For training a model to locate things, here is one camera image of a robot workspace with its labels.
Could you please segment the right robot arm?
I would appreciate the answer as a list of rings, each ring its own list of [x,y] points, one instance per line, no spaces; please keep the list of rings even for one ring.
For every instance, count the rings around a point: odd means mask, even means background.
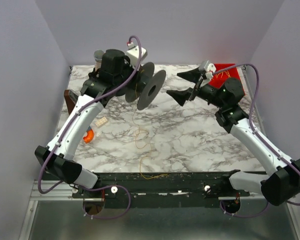
[[[220,87],[210,85],[212,78],[222,73],[209,62],[195,69],[179,72],[177,76],[194,83],[187,90],[168,90],[180,106],[196,97],[218,108],[216,121],[239,140],[261,163],[265,174],[235,170],[227,179],[234,190],[262,194],[273,206],[289,202],[300,193],[300,159],[294,160],[276,147],[253,123],[251,113],[239,105],[245,96],[240,79],[227,78]]]

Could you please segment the orange curved track piece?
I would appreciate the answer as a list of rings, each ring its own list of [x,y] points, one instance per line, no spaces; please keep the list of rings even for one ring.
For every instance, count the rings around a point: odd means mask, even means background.
[[[86,131],[86,135],[82,139],[86,144],[88,144],[94,139],[94,136],[95,136],[95,133],[94,133],[93,129],[89,128]]]

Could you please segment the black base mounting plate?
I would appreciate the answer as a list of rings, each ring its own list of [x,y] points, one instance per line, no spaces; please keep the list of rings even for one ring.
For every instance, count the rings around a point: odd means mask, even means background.
[[[171,172],[156,179],[139,173],[99,173],[91,190],[79,188],[75,199],[100,201],[105,197],[108,209],[130,208],[217,208],[221,199],[248,197],[244,190],[234,190],[230,172]]]

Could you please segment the aluminium frame rail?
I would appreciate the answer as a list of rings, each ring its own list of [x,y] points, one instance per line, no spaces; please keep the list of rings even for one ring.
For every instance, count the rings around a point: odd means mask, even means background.
[[[46,192],[50,187],[52,187],[55,183],[58,181],[55,180],[43,180],[41,182],[41,188],[44,192]],[[117,195],[119,192],[118,188],[114,188],[114,192],[112,193],[112,188],[110,188],[110,193],[105,193],[106,197],[115,197],[119,196]],[[133,193],[132,190],[129,190],[129,193],[131,195],[131,198],[137,198],[137,197],[170,197],[170,196],[177,196],[177,197],[190,197],[190,192],[189,191],[183,191],[183,190],[178,190],[177,192],[159,192],[159,193],[146,193],[146,192],[137,192]],[[203,198],[205,200],[207,199],[218,199],[220,201],[225,201],[225,200],[235,200],[236,198],[236,193],[234,196],[212,196],[212,194],[204,194],[206,193],[203,191]],[[101,200],[101,192],[100,191],[87,191],[86,193],[80,193],[78,189],[75,189],[74,187],[71,187],[67,183],[61,183],[55,188],[53,188],[51,191],[48,193],[40,193],[38,190],[38,181],[35,180],[33,183],[33,187],[31,190],[30,194],[31,199],[36,199],[36,200],[79,200],[82,199],[83,201],[97,201]],[[239,194],[238,199],[240,200],[265,200],[264,196],[261,194],[257,193],[250,193],[247,196],[244,196],[244,192]]]

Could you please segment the black cable spool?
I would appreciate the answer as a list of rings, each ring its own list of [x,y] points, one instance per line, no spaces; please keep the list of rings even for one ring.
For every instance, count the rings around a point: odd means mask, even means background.
[[[166,71],[165,70],[159,70],[157,73],[155,72],[155,64],[153,62],[147,62],[144,65],[140,67],[140,69],[145,70],[146,75],[146,85],[143,91],[137,96],[126,96],[125,92],[125,101],[128,103],[132,103],[135,100],[137,101],[137,109],[139,111],[147,108],[152,101],[155,99],[155,97],[160,92],[165,79],[166,79]]]

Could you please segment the white toy brick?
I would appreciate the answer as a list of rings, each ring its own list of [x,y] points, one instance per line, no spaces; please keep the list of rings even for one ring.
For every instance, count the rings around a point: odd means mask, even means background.
[[[104,126],[107,122],[108,122],[108,119],[104,116],[104,117],[98,119],[98,120],[95,122],[95,125],[96,125],[98,128],[101,128],[101,127]]]

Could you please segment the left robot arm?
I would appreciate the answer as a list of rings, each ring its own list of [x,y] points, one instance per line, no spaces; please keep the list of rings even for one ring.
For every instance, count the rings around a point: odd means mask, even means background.
[[[135,80],[141,62],[148,55],[140,46],[126,52],[108,49],[101,57],[99,69],[88,74],[80,95],[68,119],[56,136],[34,152],[41,164],[39,176],[44,172],[67,183],[92,189],[98,176],[73,160],[77,147],[95,117],[115,95],[124,94],[126,85]]]

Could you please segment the grey mesh microphone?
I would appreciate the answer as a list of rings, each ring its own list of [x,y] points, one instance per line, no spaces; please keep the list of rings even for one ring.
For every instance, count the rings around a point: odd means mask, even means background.
[[[95,60],[94,69],[96,71],[101,67],[103,55],[104,55],[104,51],[100,49],[96,50],[93,54]]]

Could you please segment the brown wooden metronome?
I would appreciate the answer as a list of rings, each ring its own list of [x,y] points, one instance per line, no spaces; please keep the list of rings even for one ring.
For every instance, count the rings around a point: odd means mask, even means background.
[[[71,112],[73,111],[73,109],[76,106],[76,103],[78,101],[79,96],[74,91],[72,91],[70,89],[66,89],[63,93],[63,96],[64,96],[64,100],[65,100],[65,103],[66,103],[67,112],[70,115]]]

